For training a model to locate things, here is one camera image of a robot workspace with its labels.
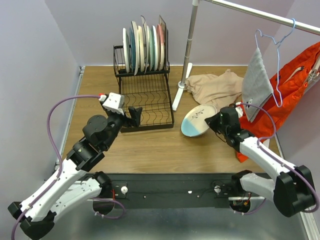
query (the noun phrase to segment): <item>white knob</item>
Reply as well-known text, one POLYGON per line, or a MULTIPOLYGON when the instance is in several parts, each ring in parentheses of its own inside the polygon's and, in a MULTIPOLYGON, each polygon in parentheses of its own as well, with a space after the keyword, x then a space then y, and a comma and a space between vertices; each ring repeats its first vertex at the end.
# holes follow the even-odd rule
POLYGON ((121 188, 121 192, 122 192, 123 194, 126 194, 126 193, 128 192, 128 188, 127 188, 126 186, 123 186, 123 187, 121 188))
POLYGON ((214 191, 218 194, 218 193, 220 193, 221 192, 221 188, 220 188, 220 186, 215 186, 214 187, 214 191))

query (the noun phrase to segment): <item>gray towel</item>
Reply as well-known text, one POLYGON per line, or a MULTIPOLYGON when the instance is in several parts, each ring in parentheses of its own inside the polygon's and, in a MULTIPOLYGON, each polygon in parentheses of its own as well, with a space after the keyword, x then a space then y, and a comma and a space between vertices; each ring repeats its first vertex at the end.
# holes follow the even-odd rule
MULTIPOLYGON (((273 92, 260 49, 257 47, 243 78, 242 100, 244 103, 263 107, 273 92)), ((259 109, 253 106, 244 106, 244 111, 248 121, 252 123, 259 109)))

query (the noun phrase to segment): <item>dish rack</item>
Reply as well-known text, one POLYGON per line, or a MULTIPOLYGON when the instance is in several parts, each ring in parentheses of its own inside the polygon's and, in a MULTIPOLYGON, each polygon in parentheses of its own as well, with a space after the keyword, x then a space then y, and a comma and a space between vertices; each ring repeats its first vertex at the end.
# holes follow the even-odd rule
POLYGON ((162 70, 148 70, 146 73, 127 73, 123 45, 113 46, 113 69, 119 86, 119 94, 124 95, 123 109, 142 107, 139 127, 123 127, 122 133, 173 128, 175 119, 169 89, 170 63, 168 61, 168 30, 165 28, 165 55, 162 70))

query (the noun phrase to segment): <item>crumpled fabric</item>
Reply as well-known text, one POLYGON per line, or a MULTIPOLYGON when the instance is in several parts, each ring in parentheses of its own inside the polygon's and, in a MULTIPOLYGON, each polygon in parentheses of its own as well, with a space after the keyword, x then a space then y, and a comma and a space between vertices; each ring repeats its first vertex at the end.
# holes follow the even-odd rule
MULTIPOLYGON (((274 120, 277 130, 284 124, 287 117, 303 97, 308 86, 305 80, 319 56, 320 42, 305 49, 279 71, 278 89, 282 94, 283 105, 278 108, 272 97, 263 106, 263 109, 265 109, 274 120), (303 67, 303 69, 286 81, 291 74, 300 67, 303 67)), ((270 82, 274 90, 275 98, 279 100, 280 96, 276 91, 277 74, 270 79, 270 82)), ((253 122, 249 122, 245 114, 239 121, 243 129, 249 130, 258 138, 269 137, 273 134, 273 125, 269 117, 263 111, 259 111, 253 122)), ((247 156, 239 152, 237 152, 237 158, 241 163, 248 159, 247 156)))
POLYGON ((214 105, 219 112, 221 108, 234 103, 241 95, 243 77, 239 77, 230 69, 220 76, 202 74, 186 79, 186 90, 192 93, 199 104, 214 105))

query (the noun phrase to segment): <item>orange jacket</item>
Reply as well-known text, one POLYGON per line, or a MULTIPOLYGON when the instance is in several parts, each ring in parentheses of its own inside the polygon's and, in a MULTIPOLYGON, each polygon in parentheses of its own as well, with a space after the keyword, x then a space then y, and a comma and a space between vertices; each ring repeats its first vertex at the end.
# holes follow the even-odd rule
MULTIPOLYGON (((264 104, 263 108, 272 116, 276 129, 278 130, 285 122, 289 114, 296 107, 300 101, 308 84, 304 81, 309 75, 312 67, 314 66, 317 58, 320 55, 320 42, 308 47, 292 61, 284 65, 279 71, 279 91, 282 94, 283 105, 277 107, 273 97, 264 104), (303 67, 301 71, 298 71, 292 78, 286 81, 291 74, 299 67, 303 67)), ((279 93, 276 90, 277 74, 270 79, 271 85, 274 90, 275 98, 280 104, 279 93)), ((252 132, 256 137, 268 137, 273 134, 273 126, 269 117, 264 114, 263 111, 259 111, 255 120, 251 123, 248 121, 244 114, 240 119, 240 124, 243 129, 247 129, 252 132)), ((242 163, 248 159, 247 156, 237 152, 237 158, 242 163)))

